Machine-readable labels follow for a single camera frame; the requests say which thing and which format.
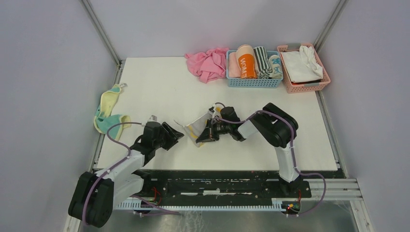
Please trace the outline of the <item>yellow grey patterned towel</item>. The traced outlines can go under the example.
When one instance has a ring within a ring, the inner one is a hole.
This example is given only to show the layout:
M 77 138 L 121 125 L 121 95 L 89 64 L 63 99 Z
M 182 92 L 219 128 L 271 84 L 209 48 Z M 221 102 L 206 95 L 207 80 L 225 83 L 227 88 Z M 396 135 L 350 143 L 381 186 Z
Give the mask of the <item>yellow grey patterned towel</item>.
M 204 145 L 204 143 L 196 143 L 196 140 L 199 137 L 199 135 L 204 131 L 207 121 L 213 119 L 215 116 L 220 117 L 220 112 L 208 111 L 207 113 L 203 114 L 201 117 L 197 118 L 196 120 L 187 125 L 182 125 L 177 121 L 174 122 L 183 128 L 185 134 L 192 140 L 196 147 L 201 147 Z

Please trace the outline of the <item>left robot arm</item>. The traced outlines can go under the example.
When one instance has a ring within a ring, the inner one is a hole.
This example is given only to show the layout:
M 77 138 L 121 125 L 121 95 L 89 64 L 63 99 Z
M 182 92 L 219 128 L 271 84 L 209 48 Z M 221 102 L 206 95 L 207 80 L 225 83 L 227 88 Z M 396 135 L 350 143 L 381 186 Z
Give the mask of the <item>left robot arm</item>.
M 95 173 L 84 172 L 79 176 L 68 214 L 88 225 L 101 228 L 109 220 L 113 210 L 133 194 L 145 197 L 152 191 L 146 180 L 149 174 L 140 171 L 148 164 L 158 149 L 168 151 L 184 134 L 166 122 L 148 121 L 143 134 L 134 144 L 117 144 L 127 149 L 123 158 L 110 167 Z

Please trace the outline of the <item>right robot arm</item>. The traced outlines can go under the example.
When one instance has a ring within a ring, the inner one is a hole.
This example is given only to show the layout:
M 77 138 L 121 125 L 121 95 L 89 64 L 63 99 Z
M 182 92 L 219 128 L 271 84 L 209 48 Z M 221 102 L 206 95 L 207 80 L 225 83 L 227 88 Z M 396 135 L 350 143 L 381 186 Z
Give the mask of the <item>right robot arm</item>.
M 229 134 L 239 142 L 260 133 L 262 137 L 275 148 L 279 164 L 279 191 L 285 197 L 292 197 L 299 190 L 298 184 L 303 181 L 297 169 L 293 151 L 294 140 L 299 128 L 296 120 L 278 108 L 268 103 L 245 120 L 240 120 L 231 106 L 222 106 L 210 119 L 205 121 L 205 128 L 199 134 L 195 143 L 216 142 L 221 135 Z

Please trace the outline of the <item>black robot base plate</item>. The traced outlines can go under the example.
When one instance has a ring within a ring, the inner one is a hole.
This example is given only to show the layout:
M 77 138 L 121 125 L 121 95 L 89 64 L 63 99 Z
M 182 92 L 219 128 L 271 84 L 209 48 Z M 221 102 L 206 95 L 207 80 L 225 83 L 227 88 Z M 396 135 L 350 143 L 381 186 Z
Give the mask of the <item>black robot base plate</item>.
M 273 198 L 311 198 L 310 176 L 294 191 L 279 182 L 277 171 L 145 170 L 138 196 L 159 206 L 263 206 Z

